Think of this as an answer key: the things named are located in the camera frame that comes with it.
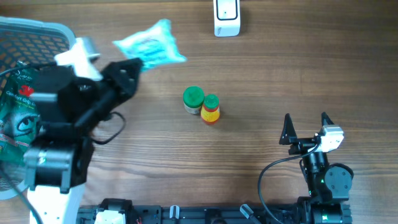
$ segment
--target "jar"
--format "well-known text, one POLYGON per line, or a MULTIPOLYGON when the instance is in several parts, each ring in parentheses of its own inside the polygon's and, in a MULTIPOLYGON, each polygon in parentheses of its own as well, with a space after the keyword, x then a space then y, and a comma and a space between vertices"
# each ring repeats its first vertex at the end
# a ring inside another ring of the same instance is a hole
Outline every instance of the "jar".
POLYGON ((184 107, 188 113, 200 113, 201 106, 205 100, 205 93, 200 87, 188 87, 183 94, 184 107))
POLYGON ((215 124, 220 118, 219 99, 216 95, 210 94, 205 97, 201 108, 200 116, 206 124, 215 124))

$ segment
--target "green lid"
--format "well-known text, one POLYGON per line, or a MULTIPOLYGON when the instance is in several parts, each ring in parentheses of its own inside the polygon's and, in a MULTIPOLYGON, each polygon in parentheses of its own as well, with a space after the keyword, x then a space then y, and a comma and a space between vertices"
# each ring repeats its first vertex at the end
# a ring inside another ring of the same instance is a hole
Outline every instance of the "green lid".
POLYGON ((184 103, 190 108, 198 108, 203 104, 205 100, 205 93, 200 87, 191 86, 188 87, 183 95, 184 103))
POLYGON ((205 106, 208 109, 216 109, 219 103, 218 97, 214 94, 210 94, 205 97, 205 106))

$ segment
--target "green snack package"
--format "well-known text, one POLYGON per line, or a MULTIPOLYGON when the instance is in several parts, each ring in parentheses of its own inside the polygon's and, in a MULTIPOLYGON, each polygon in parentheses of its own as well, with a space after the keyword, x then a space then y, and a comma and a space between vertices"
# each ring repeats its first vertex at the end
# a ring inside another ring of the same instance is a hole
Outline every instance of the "green snack package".
POLYGON ((39 114, 30 100, 36 69, 16 71, 0 95, 0 161, 23 163, 23 155, 39 133, 39 114))

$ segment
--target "red logo on package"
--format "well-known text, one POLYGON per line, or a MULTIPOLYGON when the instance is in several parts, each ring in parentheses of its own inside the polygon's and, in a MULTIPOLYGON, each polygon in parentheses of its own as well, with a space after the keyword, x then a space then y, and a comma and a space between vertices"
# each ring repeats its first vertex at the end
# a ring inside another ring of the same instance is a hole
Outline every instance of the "red logo on package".
POLYGON ((27 85, 22 85, 21 89, 19 90, 19 94, 30 97, 31 94, 33 94, 34 89, 27 86, 27 85))

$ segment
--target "wooden surface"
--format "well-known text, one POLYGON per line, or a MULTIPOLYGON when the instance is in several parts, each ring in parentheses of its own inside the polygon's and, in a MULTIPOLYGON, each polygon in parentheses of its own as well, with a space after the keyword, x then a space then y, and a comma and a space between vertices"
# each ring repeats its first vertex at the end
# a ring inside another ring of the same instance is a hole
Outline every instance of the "wooden surface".
MULTIPOLYGON (((112 40, 172 21, 187 63, 143 74, 122 105, 126 130, 97 147, 82 204, 106 197, 146 205, 259 203, 261 169, 287 157, 279 146, 284 115, 299 137, 313 136, 326 111, 345 131, 330 162, 355 172, 354 223, 398 218, 398 17, 381 1, 244 1, 238 37, 216 38, 211 2, 3 6, 0 14, 60 22, 95 39, 104 67, 123 56, 112 40), (182 105, 186 87, 220 98, 221 119, 207 126, 182 105)), ((106 138, 119 121, 100 125, 106 138)), ((298 161, 265 178, 268 202, 308 195, 298 161)), ((1 223, 28 223, 19 199, 0 202, 1 223)))

